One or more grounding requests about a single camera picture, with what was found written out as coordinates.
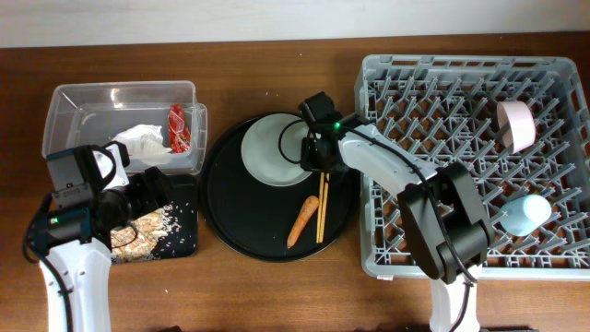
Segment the wooden chopstick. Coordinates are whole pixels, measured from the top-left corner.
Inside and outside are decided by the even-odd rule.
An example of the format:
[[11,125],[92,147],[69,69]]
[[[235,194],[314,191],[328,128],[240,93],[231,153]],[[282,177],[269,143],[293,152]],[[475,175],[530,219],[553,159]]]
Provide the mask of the wooden chopstick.
[[318,194],[318,208],[317,208],[317,224],[316,224],[316,243],[322,242],[322,220],[323,220],[323,201],[324,201],[324,186],[325,186],[325,173],[320,173],[319,182],[319,194]]
[[329,193],[329,181],[330,181],[330,174],[324,174],[324,201],[323,201],[323,220],[322,220],[322,242],[324,241],[325,237],[325,220],[326,220],[326,211],[327,211],[327,200],[328,200],[328,193]]

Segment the grey round plate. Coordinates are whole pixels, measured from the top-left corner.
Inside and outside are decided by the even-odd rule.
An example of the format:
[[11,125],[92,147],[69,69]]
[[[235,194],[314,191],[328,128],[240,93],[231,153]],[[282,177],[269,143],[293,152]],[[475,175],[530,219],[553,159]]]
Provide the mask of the grey round plate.
[[271,186],[291,186],[306,180],[312,173],[299,163],[287,161],[301,159],[301,142],[308,126],[300,117],[290,113],[274,113],[256,120],[246,131],[241,147],[246,170],[259,182]]

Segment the white paper napkin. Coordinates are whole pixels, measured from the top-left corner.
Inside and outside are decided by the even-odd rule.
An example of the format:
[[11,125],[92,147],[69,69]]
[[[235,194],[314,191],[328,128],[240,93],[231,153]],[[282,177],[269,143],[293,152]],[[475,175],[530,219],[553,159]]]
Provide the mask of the white paper napkin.
[[171,148],[164,146],[161,125],[138,124],[117,134],[112,140],[125,144],[131,158],[150,166],[169,161]]

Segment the orange carrot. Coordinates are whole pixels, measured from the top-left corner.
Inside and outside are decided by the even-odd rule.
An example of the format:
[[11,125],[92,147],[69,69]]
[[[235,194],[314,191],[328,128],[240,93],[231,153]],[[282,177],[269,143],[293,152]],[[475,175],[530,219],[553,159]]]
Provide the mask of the orange carrot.
[[289,232],[287,239],[287,248],[290,249],[298,241],[302,231],[319,207],[319,198],[317,196],[308,196],[301,206],[298,217]]

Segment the red snack wrapper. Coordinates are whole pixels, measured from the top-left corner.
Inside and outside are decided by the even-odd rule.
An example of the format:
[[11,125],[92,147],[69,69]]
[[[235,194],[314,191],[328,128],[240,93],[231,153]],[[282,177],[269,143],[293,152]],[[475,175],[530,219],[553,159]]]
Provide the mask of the red snack wrapper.
[[173,104],[170,107],[168,119],[168,137],[172,152],[184,153],[188,151],[191,145],[191,133],[180,104]]

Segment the white bowl with food scraps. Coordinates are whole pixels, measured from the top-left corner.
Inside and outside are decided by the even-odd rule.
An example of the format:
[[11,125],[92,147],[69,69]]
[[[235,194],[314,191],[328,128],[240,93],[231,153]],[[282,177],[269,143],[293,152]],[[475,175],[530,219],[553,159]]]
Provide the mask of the white bowl with food scraps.
[[496,119],[501,142],[512,153],[532,146],[536,141],[536,126],[529,107],[522,101],[501,101],[497,105]]

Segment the light blue plastic cup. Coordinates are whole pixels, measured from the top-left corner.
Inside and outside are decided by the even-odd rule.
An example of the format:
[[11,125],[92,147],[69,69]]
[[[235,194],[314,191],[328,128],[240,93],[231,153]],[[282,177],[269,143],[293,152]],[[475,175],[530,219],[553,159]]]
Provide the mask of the light blue plastic cup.
[[501,207],[504,216],[501,226],[514,236],[526,236],[545,223],[551,216],[550,202],[541,195],[527,195]]

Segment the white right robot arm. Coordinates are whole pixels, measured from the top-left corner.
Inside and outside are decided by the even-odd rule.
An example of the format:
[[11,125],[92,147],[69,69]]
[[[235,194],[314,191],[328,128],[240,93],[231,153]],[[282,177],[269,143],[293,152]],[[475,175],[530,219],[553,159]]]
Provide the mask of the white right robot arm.
[[300,106],[308,134],[305,171],[357,170],[392,196],[407,248],[431,280],[432,331],[478,331],[477,283],[494,236],[470,171],[421,160],[384,136],[370,120],[343,116],[325,93]]

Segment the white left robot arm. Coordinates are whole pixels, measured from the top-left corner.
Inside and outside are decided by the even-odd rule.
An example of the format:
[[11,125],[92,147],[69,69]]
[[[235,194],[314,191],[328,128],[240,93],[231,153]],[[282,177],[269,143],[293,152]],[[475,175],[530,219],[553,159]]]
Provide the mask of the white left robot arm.
[[52,331],[109,331],[111,233],[171,202],[170,180],[151,167],[127,176],[124,144],[86,145],[46,158],[54,190],[25,232],[22,251],[38,264]]

